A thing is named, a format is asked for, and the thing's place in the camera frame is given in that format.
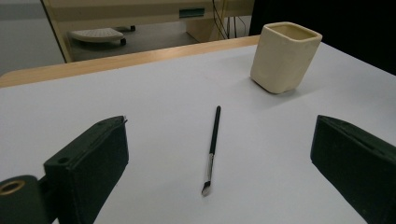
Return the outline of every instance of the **white table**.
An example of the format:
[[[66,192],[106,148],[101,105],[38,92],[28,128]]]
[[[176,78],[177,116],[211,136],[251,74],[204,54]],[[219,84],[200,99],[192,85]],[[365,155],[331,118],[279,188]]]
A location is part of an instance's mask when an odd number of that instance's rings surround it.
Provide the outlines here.
[[[0,89],[0,178],[43,176],[95,122],[125,115],[130,163],[95,223],[365,223],[309,158],[316,118],[396,145],[396,77],[322,43],[301,85],[273,95],[249,78],[255,49]]]

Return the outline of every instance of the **floor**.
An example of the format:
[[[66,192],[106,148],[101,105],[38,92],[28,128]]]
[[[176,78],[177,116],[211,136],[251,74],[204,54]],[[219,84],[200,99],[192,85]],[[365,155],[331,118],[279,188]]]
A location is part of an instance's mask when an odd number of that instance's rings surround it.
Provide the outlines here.
[[[247,36],[251,17],[238,17],[235,20],[236,36]],[[230,22],[230,38],[234,38],[233,18]],[[124,34],[126,45],[120,41],[107,43],[86,43],[71,39],[72,55],[76,62],[90,59],[104,58],[121,54],[142,52],[153,49],[165,49],[198,43],[186,32],[183,21],[167,22],[149,25],[136,25],[135,31],[130,27],[114,28]]]

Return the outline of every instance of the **wooden table edge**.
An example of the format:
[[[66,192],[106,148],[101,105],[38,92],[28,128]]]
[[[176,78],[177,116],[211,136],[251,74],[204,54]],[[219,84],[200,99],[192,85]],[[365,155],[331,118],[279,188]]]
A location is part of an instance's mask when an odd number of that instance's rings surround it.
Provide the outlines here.
[[[22,69],[5,73],[0,77],[0,88],[53,80],[64,77],[74,77],[133,66],[143,63],[154,63],[163,60],[185,56],[204,54],[226,49],[242,48],[257,45],[259,35],[235,39],[219,40],[207,43],[193,44],[169,49],[156,49],[138,53],[124,54],[82,62],[55,64],[37,68]]]

